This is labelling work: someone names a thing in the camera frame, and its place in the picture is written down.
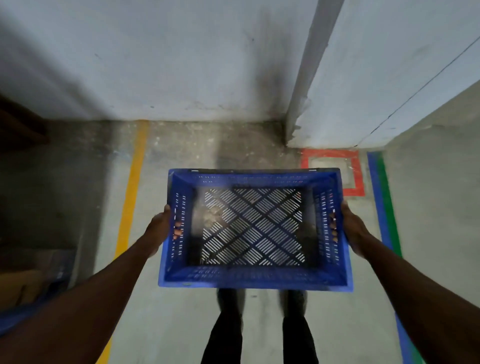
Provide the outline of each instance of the gray floor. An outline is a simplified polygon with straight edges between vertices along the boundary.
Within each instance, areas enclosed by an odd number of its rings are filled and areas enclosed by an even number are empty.
[[[79,281],[114,256],[135,123],[53,123],[52,145],[2,158],[2,214],[9,241],[80,246]],[[273,123],[150,123],[130,244],[166,202],[170,168],[298,168]],[[352,210],[379,235],[366,155],[365,197]],[[393,309],[370,266],[350,254],[353,293],[310,292],[306,318],[322,363],[400,363]],[[160,254],[147,262],[113,336],[110,363],[198,363],[218,317],[214,289],[157,286]],[[282,362],[278,292],[247,290],[243,363]]]
[[[385,151],[404,257],[480,306],[480,83]]]

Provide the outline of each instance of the floor marking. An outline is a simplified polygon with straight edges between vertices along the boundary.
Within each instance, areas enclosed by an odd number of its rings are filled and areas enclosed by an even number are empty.
[[[119,233],[117,236],[117,247],[115,249],[116,259],[125,250],[128,249],[128,239],[130,236],[130,228],[132,227],[133,212],[135,211],[135,203],[137,200],[138,183],[140,181],[140,173],[142,171],[142,163],[144,161],[145,147],[147,144],[148,120],[137,120],[137,136],[134,144],[134,152],[132,164],[130,166],[130,175],[128,177],[127,190],[125,191],[125,201],[121,213]],[[112,338],[108,340],[105,349],[98,358],[96,364],[108,364],[110,357],[110,349],[112,347]]]
[[[396,228],[395,215],[393,211],[388,178],[385,171],[384,158],[381,152],[368,152],[368,165],[372,178],[373,196],[377,207],[378,225],[382,235],[382,242],[392,249],[397,255],[402,256],[400,239]],[[420,353],[415,348],[400,320],[395,314],[398,339],[404,364],[422,364]]]
[[[300,165],[302,168],[308,168],[310,158],[347,158],[350,159],[353,180],[355,188],[344,188],[343,196],[365,196],[365,188],[363,186],[363,174],[358,150],[345,149],[303,149],[301,152]]]

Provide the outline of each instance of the diamond grid pattern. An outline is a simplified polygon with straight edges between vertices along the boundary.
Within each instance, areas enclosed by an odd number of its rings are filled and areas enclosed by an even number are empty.
[[[220,208],[221,221],[204,226],[200,264],[302,265],[300,202],[295,188],[209,189],[204,205]]]

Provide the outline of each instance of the person's left arm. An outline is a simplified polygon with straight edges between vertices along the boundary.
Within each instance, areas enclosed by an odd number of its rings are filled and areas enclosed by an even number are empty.
[[[169,232],[170,208],[85,283],[54,298],[0,338],[0,363],[95,363],[113,334],[146,260]],[[181,235],[175,229],[174,239]]]

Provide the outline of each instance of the forearm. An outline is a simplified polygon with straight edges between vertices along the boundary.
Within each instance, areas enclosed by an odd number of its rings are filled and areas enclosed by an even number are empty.
[[[362,239],[361,251],[427,362],[479,358],[479,308],[420,273],[369,234]]]
[[[47,303],[0,339],[0,362],[94,363],[151,251],[141,238],[85,283]]]

